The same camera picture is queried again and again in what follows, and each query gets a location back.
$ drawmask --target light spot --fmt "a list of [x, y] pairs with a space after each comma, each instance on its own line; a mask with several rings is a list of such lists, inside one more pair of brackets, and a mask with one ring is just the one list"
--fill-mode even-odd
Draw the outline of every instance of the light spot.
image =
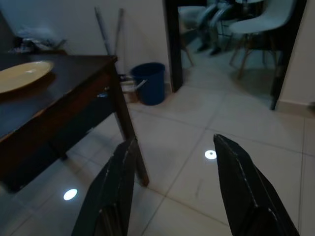
[[216, 153], [216, 151], [213, 151], [213, 150], [207, 150], [205, 152], [205, 157], [210, 159], [210, 160], [214, 160], [217, 158], [217, 153]]
[[72, 198], [75, 197], [75, 195], [77, 195], [77, 193], [78, 193], [77, 189], [75, 189], [75, 188], [70, 189], [70, 190], [66, 191], [66, 193], [63, 196], [63, 199], [65, 199], [66, 201], [71, 200]]

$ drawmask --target table leg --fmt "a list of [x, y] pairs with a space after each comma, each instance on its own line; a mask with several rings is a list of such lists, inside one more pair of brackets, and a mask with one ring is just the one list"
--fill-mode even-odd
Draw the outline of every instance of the table leg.
[[[135, 137], [135, 132], [132, 126], [128, 108], [124, 99], [122, 88], [120, 87], [119, 77], [115, 67], [109, 71], [110, 73], [110, 88], [109, 96], [112, 100], [114, 110], [116, 111], [116, 118], [119, 121], [120, 130], [124, 139]], [[137, 161], [136, 161], [136, 174], [141, 180], [143, 186], [149, 184], [148, 173], [142, 158], [139, 146], [137, 146]]]

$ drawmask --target bucket handle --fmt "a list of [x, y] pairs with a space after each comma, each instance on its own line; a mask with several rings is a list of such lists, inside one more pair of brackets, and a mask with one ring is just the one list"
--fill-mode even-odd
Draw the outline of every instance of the bucket handle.
[[134, 90], [138, 90], [141, 88], [148, 80], [143, 80], [141, 81], [136, 87], [134, 87]]

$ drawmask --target baseboard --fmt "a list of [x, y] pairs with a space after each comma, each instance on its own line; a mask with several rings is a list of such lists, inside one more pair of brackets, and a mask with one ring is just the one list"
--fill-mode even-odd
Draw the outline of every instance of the baseboard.
[[278, 101], [276, 111], [306, 118], [315, 118], [315, 112], [312, 112], [309, 106], [305, 104]]

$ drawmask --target white chair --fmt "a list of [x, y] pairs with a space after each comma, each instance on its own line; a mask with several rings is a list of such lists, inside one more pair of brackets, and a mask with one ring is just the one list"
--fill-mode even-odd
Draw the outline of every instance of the white chair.
[[267, 0], [267, 7], [264, 12], [255, 18], [249, 20], [238, 21], [230, 25], [229, 29], [233, 34], [243, 34], [244, 36], [239, 41], [235, 53], [231, 58], [230, 64], [233, 64], [233, 61], [241, 48], [244, 41], [246, 41], [245, 46], [245, 56], [242, 61], [242, 65], [238, 74], [238, 79], [241, 78], [246, 59], [251, 53], [251, 47], [253, 43], [253, 35], [258, 33], [265, 33], [269, 39], [271, 50], [274, 56], [276, 71], [277, 71], [277, 55], [276, 55], [276, 45], [273, 40], [272, 35], [269, 33], [271, 30], [275, 30], [285, 25], [290, 19], [296, 0]]

